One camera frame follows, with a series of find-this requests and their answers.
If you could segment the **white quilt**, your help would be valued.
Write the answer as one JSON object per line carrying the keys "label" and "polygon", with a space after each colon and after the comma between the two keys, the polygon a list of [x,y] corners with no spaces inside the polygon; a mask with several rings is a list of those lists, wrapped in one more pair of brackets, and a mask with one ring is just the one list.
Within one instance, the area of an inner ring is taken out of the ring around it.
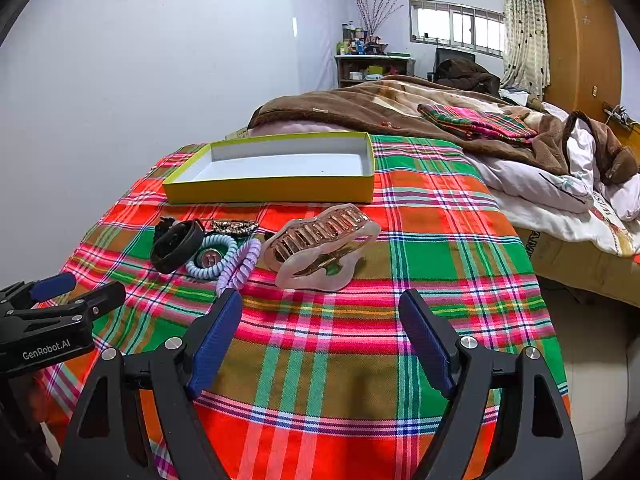
{"label": "white quilt", "polygon": [[588,122],[577,119],[570,132],[566,176],[488,156],[468,159],[514,226],[564,242],[590,242],[614,256],[638,255],[639,176],[605,182]]}

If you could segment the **plaid red green cloth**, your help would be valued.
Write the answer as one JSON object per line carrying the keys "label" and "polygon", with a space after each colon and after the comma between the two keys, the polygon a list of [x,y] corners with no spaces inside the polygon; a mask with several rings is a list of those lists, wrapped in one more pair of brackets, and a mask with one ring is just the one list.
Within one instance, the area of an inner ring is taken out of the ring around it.
{"label": "plaid red green cloth", "polygon": [[[570,397],[558,338],[525,247],[464,157],[441,140],[373,136],[373,202],[381,227],[341,292],[281,290],[262,263],[241,290],[243,314],[219,374],[195,404],[235,479],[410,479],[446,408],[410,350],[397,301],[415,288],[438,315],[485,347],[536,346]],[[77,288],[125,285],[118,310],[94,326],[98,350],[41,373],[40,414],[62,446],[99,350],[154,350],[181,336],[215,285],[149,262],[160,217],[247,219],[257,234],[329,205],[171,206],[163,180],[198,151],[165,156],[86,233],[62,267]]]}

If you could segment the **cardboard box beside bed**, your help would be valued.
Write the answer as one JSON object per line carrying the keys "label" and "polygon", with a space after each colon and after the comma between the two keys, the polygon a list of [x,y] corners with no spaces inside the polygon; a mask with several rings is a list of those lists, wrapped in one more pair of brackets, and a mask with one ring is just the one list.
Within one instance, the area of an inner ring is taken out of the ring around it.
{"label": "cardboard box beside bed", "polygon": [[590,242],[563,242],[543,232],[515,231],[538,276],[639,307],[638,255],[623,258],[601,252]]}

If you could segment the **folded plaid cloth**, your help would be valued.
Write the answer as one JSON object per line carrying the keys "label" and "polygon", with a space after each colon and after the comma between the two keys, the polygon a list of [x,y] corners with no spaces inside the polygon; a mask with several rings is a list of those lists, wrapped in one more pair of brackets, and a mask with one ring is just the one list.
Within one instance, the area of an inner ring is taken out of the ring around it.
{"label": "folded plaid cloth", "polygon": [[510,144],[531,144],[536,131],[520,118],[469,108],[420,104],[421,116],[464,140],[498,140]]}

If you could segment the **patterned curtain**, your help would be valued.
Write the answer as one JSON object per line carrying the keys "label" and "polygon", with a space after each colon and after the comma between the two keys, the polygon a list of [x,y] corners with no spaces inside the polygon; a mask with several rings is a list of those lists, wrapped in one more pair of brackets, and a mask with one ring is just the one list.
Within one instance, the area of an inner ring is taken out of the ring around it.
{"label": "patterned curtain", "polygon": [[544,0],[503,0],[506,52],[503,87],[541,99],[550,84],[550,58]]}

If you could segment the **black wristband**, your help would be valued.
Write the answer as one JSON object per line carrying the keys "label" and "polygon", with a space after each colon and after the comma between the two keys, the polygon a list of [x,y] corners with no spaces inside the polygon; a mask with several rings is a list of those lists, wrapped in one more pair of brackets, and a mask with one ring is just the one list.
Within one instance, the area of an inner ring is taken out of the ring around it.
{"label": "black wristband", "polygon": [[198,252],[204,236],[204,226],[198,219],[178,222],[172,217],[160,218],[150,252],[152,267],[160,274],[174,273]]}

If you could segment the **cluttered wooden shelf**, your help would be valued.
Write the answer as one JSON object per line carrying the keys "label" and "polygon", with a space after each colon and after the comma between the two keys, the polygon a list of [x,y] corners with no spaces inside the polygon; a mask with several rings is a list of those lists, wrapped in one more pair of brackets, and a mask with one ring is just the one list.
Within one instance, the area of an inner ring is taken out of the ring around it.
{"label": "cluttered wooden shelf", "polygon": [[414,74],[409,55],[341,54],[335,55],[337,84],[347,88],[366,81],[376,81],[388,75]]}

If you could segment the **yellow shallow cardboard box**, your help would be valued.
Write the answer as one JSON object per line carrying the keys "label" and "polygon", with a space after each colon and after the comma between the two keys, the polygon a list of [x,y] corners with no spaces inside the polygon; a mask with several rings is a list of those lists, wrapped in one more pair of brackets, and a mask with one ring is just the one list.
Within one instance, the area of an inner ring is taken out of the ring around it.
{"label": "yellow shallow cardboard box", "polygon": [[372,202],[375,160],[366,132],[273,134],[209,143],[165,180],[168,202]]}

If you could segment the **brown fleece blanket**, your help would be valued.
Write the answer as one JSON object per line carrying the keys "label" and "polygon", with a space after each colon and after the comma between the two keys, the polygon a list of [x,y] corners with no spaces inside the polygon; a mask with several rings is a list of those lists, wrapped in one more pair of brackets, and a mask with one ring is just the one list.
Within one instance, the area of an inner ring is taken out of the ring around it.
{"label": "brown fleece blanket", "polygon": [[[531,144],[498,140],[464,140],[424,119],[420,104],[440,104],[520,118],[537,135]],[[512,105],[489,94],[432,84],[413,76],[386,76],[345,89],[280,96],[258,107],[247,125],[252,131],[274,122],[323,122],[381,136],[420,136],[446,140],[480,155],[514,160],[560,176],[570,172],[567,142],[577,119],[590,125],[596,140],[596,164],[606,183],[621,184],[639,165],[631,148],[610,127],[574,110],[561,120],[550,114]]]}

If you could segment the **window with bars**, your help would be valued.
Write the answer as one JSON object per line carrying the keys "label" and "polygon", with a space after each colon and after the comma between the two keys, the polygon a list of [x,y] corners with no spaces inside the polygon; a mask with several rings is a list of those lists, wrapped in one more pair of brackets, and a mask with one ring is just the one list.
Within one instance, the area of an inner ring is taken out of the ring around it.
{"label": "window with bars", "polygon": [[456,47],[502,58],[506,53],[504,15],[435,0],[409,0],[410,40]]}

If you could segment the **wooden wardrobe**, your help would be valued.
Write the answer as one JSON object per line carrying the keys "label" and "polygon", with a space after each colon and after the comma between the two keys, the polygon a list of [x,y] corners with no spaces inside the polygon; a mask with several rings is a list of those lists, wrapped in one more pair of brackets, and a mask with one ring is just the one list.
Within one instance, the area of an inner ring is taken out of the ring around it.
{"label": "wooden wardrobe", "polygon": [[603,107],[620,102],[620,35],[608,0],[544,0],[550,84],[544,99],[606,121]]}

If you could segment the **dark jacket on chair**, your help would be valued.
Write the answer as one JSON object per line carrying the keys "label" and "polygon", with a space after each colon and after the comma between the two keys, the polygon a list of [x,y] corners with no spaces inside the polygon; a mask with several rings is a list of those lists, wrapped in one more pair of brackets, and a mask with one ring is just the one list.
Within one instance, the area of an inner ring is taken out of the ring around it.
{"label": "dark jacket on chair", "polygon": [[443,86],[499,96],[500,79],[483,66],[465,58],[448,58],[439,63],[434,81]]}

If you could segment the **dried branch bouquet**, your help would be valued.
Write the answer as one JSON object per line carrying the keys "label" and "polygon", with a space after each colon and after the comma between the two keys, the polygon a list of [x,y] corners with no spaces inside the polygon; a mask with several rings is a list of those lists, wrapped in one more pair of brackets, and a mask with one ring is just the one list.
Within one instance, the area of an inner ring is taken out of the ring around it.
{"label": "dried branch bouquet", "polygon": [[369,42],[375,40],[380,27],[404,7],[398,0],[356,0],[356,5]]}

